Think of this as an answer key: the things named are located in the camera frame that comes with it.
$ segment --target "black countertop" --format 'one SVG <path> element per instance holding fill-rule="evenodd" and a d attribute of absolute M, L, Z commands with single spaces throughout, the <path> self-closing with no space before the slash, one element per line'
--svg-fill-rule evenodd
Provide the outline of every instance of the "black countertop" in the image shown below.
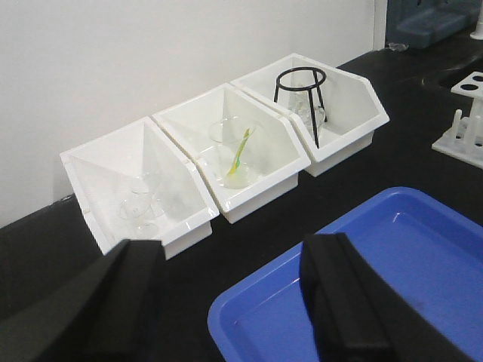
<path fill-rule="evenodd" d="M 454 111 L 471 99 L 450 92 L 483 71 L 483 43 L 469 29 L 432 47 L 370 52 L 341 66 L 368 78 L 390 121 L 372 144 L 234 225 L 222 216 L 213 234 L 169 260 L 153 361 L 223 360 L 207 327 L 208 309 L 224 290 L 303 236 L 314 233 L 378 192 L 419 189 L 483 224 L 483 172 L 431 149 Z M 0 230 L 0 320 L 39 301 L 100 258 L 74 197 Z"/>

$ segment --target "iron ring stand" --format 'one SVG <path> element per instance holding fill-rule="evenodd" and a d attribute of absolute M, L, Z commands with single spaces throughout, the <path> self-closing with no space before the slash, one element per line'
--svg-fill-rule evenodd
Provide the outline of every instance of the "iron ring stand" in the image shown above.
<path fill-rule="evenodd" d="M 286 85 L 283 85 L 280 81 L 281 79 L 290 73 L 293 72 L 299 72 L 301 70 L 310 70 L 312 71 L 312 74 L 314 75 L 314 84 L 307 85 L 305 87 L 287 87 Z M 317 95 L 318 95 L 318 101 L 320 102 L 320 107 L 325 110 L 324 107 L 324 102 L 322 101 L 322 92 L 320 89 L 320 86 L 322 83 L 324 83 L 325 79 L 327 78 L 325 72 L 322 69 L 315 68 L 313 66 L 298 66 L 289 70 L 285 70 L 284 72 L 280 73 L 277 77 L 276 80 L 276 87 L 275 87 L 275 96 L 273 97 L 273 101 L 277 103 L 278 100 L 278 90 L 281 88 L 284 91 L 289 91 L 289 92 L 303 92 L 306 91 L 308 96 L 309 96 L 309 104 L 310 104 L 310 115 L 312 117 L 312 129 L 314 132 L 314 139 L 315 139 L 315 145 L 317 148 L 318 146 L 318 134 L 317 134 L 317 123 L 315 121 L 315 110 L 314 110 L 314 100 L 312 98 L 312 89 L 317 88 Z"/>

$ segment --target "blue plastic tray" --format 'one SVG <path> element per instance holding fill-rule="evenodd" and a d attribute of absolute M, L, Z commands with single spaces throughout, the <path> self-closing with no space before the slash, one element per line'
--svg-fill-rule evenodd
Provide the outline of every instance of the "blue plastic tray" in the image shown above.
<path fill-rule="evenodd" d="M 318 233 L 345 232 L 441 333 L 483 361 L 483 228 L 414 189 L 374 196 Z M 298 244 L 222 293 L 208 327 L 229 362 L 317 361 Z"/>

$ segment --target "white plastic tray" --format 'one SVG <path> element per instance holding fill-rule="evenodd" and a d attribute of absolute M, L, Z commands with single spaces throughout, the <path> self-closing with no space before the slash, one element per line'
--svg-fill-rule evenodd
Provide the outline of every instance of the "white plastic tray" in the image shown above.
<path fill-rule="evenodd" d="M 211 234 L 219 214 L 195 165 L 148 117 L 61 153 L 82 215 L 103 253 L 140 238 L 120 215 L 129 180 L 156 173 L 163 214 L 152 220 L 167 258 Z"/>
<path fill-rule="evenodd" d="M 229 84 L 152 117 L 195 162 L 221 213 L 231 223 L 297 186 L 298 172 L 310 164 L 286 117 Z M 243 156 L 252 155 L 256 161 L 253 167 L 256 177 L 242 188 L 226 187 L 220 182 L 217 175 L 219 145 L 210 138 L 214 124 L 233 117 L 257 123 L 243 151 Z"/>
<path fill-rule="evenodd" d="M 293 101 L 290 94 L 281 90 L 278 102 L 273 102 L 277 76 L 285 70 L 299 66 L 316 67 L 327 75 L 321 92 L 328 121 L 321 126 L 318 135 L 319 148 L 300 116 L 289 109 Z M 304 76 L 298 78 L 298 75 L 292 73 L 289 78 L 291 83 L 288 85 L 296 87 L 306 83 Z M 318 176 L 369 146 L 374 130 L 389 120 L 369 80 L 299 54 L 282 58 L 232 81 L 231 84 L 290 119 L 310 157 L 312 164 L 306 170 L 313 176 Z M 316 92 L 312 92 L 317 103 Z"/>

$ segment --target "white wall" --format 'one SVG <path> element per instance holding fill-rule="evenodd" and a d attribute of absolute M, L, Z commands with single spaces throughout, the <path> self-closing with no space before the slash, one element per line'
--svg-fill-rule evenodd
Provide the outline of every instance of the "white wall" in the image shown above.
<path fill-rule="evenodd" d="M 336 66 L 373 41 L 374 0 L 0 0 L 0 226 L 72 193 L 64 150 L 289 53 Z"/>

